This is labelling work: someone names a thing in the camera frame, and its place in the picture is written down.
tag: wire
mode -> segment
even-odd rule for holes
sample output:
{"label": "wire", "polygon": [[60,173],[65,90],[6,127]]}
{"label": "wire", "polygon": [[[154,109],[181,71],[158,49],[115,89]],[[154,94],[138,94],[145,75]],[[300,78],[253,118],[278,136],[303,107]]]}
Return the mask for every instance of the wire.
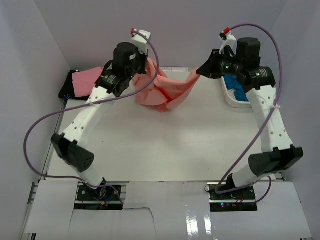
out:
{"label": "wire", "polygon": [[66,108],[66,109],[62,109],[62,110],[59,110],[59,111],[55,111],[55,112],[52,112],[52,113],[49,113],[41,118],[39,118],[34,124],[32,124],[32,126],[29,128],[29,130],[26,132],[25,134],[25,137],[24,137],[24,141],[23,141],[23,154],[24,154],[24,158],[25,158],[25,161],[26,163],[28,164],[28,166],[30,167],[30,169],[37,175],[41,176],[41,177],[46,177],[46,178],[51,178],[51,179],[76,179],[76,180],[79,180],[83,183],[85,183],[87,186],[91,187],[91,188],[105,188],[105,187],[110,187],[112,188],[115,192],[116,192],[116,195],[118,196],[120,202],[122,204],[124,204],[123,200],[121,199],[117,189],[110,185],[110,184],[104,184],[104,185],[91,185],[89,183],[86,183],[82,178],[78,177],[78,176],[54,176],[54,175],[48,175],[48,174],[43,174],[41,172],[39,172],[38,170],[36,170],[34,168],[34,166],[32,166],[31,162],[30,162],[30,159],[28,157],[28,153],[27,153],[27,142],[28,142],[28,138],[30,136],[30,133],[32,132],[32,130],[40,123],[42,122],[43,120],[51,117],[51,116],[54,116],[54,115],[57,115],[57,114],[61,114],[61,113],[65,113],[65,112],[69,112],[69,111],[73,111],[73,110],[76,110],[76,109],[81,109],[81,108],[85,108],[85,107],[89,107],[91,105],[96,105],[96,104],[102,104],[102,103],[107,103],[107,102],[111,102],[111,101],[115,101],[115,100],[120,100],[120,99],[125,99],[125,98],[128,98],[128,97],[131,97],[133,95],[136,95],[138,93],[140,93],[141,91],[143,91],[144,89],[146,89],[147,87],[149,87],[153,81],[156,79],[158,73],[159,73],[159,57],[158,57],[158,54],[157,54],[157,51],[155,49],[155,47],[153,46],[153,44],[150,42],[149,39],[147,39],[143,34],[141,34],[140,32],[138,31],[133,31],[134,34],[137,34],[139,36],[141,36],[144,40],[146,40],[146,42],[149,44],[149,46],[152,48],[152,51],[154,52],[154,56],[155,56],[155,59],[156,59],[156,71],[153,75],[153,77],[151,78],[150,82],[148,82],[148,84],[146,84],[144,87],[142,87],[141,89],[137,90],[137,91],[134,91],[132,93],[129,93],[129,94],[126,94],[126,95],[123,95],[123,96],[119,96],[119,97],[115,97],[115,98],[108,98],[108,99],[103,99],[103,100],[99,100],[99,101],[94,101],[92,103],[86,103],[86,104],[83,104],[83,105],[79,105],[79,106],[74,106],[74,107],[70,107],[70,108]]}
{"label": "wire", "polygon": [[271,189],[272,179],[270,176],[266,176],[266,177],[269,178],[269,186],[268,186],[268,189],[266,190],[265,194],[257,201],[247,202],[247,203],[244,203],[244,205],[257,204],[257,203],[261,202],[268,195],[268,193],[270,192],[270,189]]}
{"label": "wire", "polygon": [[237,204],[238,204],[238,205],[241,204],[241,200],[243,200],[244,197],[245,197],[245,194],[243,193],[243,194],[242,194],[242,198],[239,197],[239,198],[236,200],[236,202],[234,202],[234,203],[232,204],[232,206],[235,207]]}
{"label": "wire", "polygon": [[112,195],[110,195],[106,200],[104,200],[104,202],[105,202],[105,203],[107,203],[110,199],[112,199],[112,198],[113,198],[113,196],[114,196],[113,194],[112,194]]}
{"label": "wire", "polygon": [[241,198],[241,201],[238,203],[238,205],[242,204],[245,200],[245,194],[242,193],[242,198]]}
{"label": "wire", "polygon": [[[258,29],[262,30],[263,32],[265,32],[270,37],[270,39],[273,42],[273,45],[275,47],[275,51],[276,51],[276,54],[277,54],[277,58],[278,58],[278,63],[279,63],[279,87],[278,87],[278,91],[277,91],[277,93],[275,95],[275,100],[274,100],[274,103],[273,103],[274,106],[276,106],[278,104],[278,101],[279,101],[279,98],[280,98],[280,95],[281,95],[281,92],[282,92],[282,85],[283,85],[283,64],[282,64],[282,59],[281,59],[281,54],[280,54],[280,50],[279,50],[278,44],[277,44],[275,38],[271,35],[271,33],[268,30],[266,30],[265,28],[263,28],[263,27],[261,27],[259,25],[256,25],[256,24],[244,23],[244,24],[240,24],[240,25],[236,25],[234,27],[231,27],[230,30],[234,30],[234,29],[237,29],[237,28],[240,28],[240,27],[244,27],[244,26],[251,26],[251,27],[255,27],[255,28],[258,28]],[[253,185],[252,183],[250,183],[250,184],[243,185],[243,186],[240,186],[240,187],[236,187],[236,188],[233,188],[233,189],[219,191],[219,187],[221,186],[223,181],[227,178],[227,176],[231,173],[231,171],[238,165],[238,163],[242,160],[242,158],[247,154],[249,149],[254,145],[254,143],[260,137],[261,133],[263,132],[263,130],[267,126],[267,124],[268,124],[272,114],[274,113],[274,111],[275,111],[275,108],[271,108],[270,109],[270,112],[269,112],[268,116],[266,117],[264,123],[262,124],[261,128],[259,129],[258,133],[255,135],[255,137],[249,143],[249,145],[246,147],[246,149],[243,151],[243,153],[241,153],[239,158],[234,162],[234,164],[229,168],[228,171],[226,171],[224,176],[221,178],[220,182],[218,183],[218,187],[215,188],[215,193],[216,194],[226,194],[226,193],[234,192],[234,191],[237,191],[237,190],[240,190],[240,189],[244,189],[244,188],[247,188],[247,187]]]}
{"label": "wire", "polygon": [[204,187],[204,191],[206,192],[206,193],[213,193],[215,190],[210,190],[210,185],[213,185],[213,186],[215,186],[215,187],[217,187],[217,185],[215,185],[215,184],[207,184],[207,185],[205,185],[205,187]]}

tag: white cardboard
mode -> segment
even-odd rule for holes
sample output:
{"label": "white cardboard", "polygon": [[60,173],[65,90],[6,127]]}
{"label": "white cardboard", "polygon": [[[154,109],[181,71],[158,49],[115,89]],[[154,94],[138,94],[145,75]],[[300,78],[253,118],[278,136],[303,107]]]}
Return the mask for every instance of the white cardboard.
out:
{"label": "white cardboard", "polygon": [[213,239],[204,182],[130,182],[123,208],[148,208],[157,240]]}
{"label": "white cardboard", "polygon": [[67,234],[36,235],[36,240],[91,239],[156,240],[151,212],[149,209],[74,210]]}
{"label": "white cardboard", "polygon": [[[253,188],[260,199],[268,182]],[[300,240],[311,233],[292,182],[273,182],[269,194],[257,204],[258,211],[212,212],[218,240]]]}
{"label": "white cardboard", "polygon": [[42,180],[39,183],[26,233],[67,233],[74,210],[78,182]]}

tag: blue cloth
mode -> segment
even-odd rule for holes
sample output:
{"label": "blue cloth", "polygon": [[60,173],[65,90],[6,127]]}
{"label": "blue cloth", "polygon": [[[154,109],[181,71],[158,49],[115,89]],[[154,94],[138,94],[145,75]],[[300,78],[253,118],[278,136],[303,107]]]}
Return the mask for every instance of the blue cloth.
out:
{"label": "blue cloth", "polygon": [[244,88],[238,83],[237,78],[235,76],[225,75],[224,77],[226,89],[231,90],[234,89],[235,99],[240,102],[249,102]]}

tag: white table surface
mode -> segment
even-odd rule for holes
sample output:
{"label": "white table surface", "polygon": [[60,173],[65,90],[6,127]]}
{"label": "white table surface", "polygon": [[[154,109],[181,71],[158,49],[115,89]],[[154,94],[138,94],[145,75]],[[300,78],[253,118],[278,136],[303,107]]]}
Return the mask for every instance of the white table surface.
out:
{"label": "white table surface", "polygon": [[[188,72],[167,72],[185,81]],[[133,91],[131,86],[125,93]],[[69,100],[67,108],[83,104]],[[79,110],[66,112],[60,133]],[[135,103],[134,97],[117,101],[94,130],[87,147],[107,181],[213,181],[219,180],[258,132],[251,108],[230,107],[219,79],[201,77],[177,109],[158,112]],[[261,152],[258,140],[250,154]],[[50,175],[76,173],[54,152]]]}

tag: cable tie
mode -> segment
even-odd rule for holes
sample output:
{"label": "cable tie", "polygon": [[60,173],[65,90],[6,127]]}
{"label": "cable tie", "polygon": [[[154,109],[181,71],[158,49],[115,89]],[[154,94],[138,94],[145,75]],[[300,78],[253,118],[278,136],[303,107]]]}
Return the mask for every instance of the cable tie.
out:
{"label": "cable tie", "polygon": [[272,105],[270,106],[270,109],[280,109],[280,108],[281,108],[281,106],[278,105],[278,104],[276,104],[276,105],[272,104]]}

